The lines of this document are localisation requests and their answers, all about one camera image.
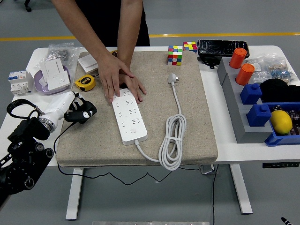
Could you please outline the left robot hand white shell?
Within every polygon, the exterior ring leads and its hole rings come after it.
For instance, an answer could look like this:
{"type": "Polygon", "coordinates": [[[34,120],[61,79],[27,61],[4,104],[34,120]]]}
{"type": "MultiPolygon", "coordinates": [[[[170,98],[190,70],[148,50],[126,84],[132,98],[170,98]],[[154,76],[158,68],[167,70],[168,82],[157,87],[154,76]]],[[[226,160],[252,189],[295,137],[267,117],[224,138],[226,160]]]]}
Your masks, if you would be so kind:
{"type": "Polygon", "coordinates": [[[96,113],[97,109],[90,101],[78,92],[69,91],[53,99],[39,121],[55,129],[61,119],[83,124],[96,113]]]}

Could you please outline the person's right hand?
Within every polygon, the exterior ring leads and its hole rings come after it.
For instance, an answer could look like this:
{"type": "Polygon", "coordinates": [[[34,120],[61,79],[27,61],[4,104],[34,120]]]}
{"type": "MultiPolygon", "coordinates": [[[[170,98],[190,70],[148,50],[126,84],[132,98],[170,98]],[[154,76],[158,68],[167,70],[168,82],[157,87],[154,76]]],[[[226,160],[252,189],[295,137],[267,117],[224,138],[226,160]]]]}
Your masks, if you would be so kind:
{"type": "Polygon", "coordinates": [[[122,70],[125,75],[134,78],[129,68],[117,57],[106,52],[95,58],[98,64],[100,81],[104,88],[105,97],[109,103],[112,103],[114,94],[120,94],[119,71],[122,70]]]}

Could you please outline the person's left hand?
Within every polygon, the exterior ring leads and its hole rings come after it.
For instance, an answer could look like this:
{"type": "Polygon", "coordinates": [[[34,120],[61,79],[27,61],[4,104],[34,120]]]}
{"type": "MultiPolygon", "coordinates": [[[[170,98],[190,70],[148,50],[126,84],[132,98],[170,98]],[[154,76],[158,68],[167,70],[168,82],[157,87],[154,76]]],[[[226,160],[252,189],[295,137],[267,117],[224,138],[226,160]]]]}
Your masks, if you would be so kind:
{"type": "Polygon", "coordinates": [[[127,87],[133,94],[137,104],[143,101],[142,93],[146,95],[146,89],[142,83],[136,78],[131,78],[126,74],[119,74],[120,88],[127,87]]]}

